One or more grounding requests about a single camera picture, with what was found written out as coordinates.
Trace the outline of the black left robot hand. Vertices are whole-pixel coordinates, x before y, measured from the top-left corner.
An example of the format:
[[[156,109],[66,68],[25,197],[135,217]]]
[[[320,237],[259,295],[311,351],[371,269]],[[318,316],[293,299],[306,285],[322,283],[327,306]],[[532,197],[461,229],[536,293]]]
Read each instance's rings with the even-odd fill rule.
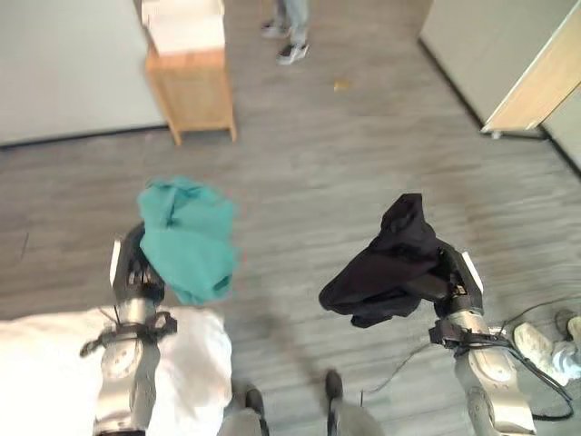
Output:
[[[141,248],[144,235],[144,223],[140,222],[113,243],[110,284],[118,304],[145,299],[158,305],[164,299],[165,283]]]

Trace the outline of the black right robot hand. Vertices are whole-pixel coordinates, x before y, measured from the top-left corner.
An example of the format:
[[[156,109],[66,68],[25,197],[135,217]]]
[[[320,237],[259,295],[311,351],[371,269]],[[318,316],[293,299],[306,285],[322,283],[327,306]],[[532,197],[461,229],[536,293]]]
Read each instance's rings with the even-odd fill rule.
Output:
[[[461,311],[483,315],[483,292],[462,254],[444,241],[438,240],[438,244],[438,264],[430,272],[447,284],[448,294],[434,303],[437,316],[446,318]]]

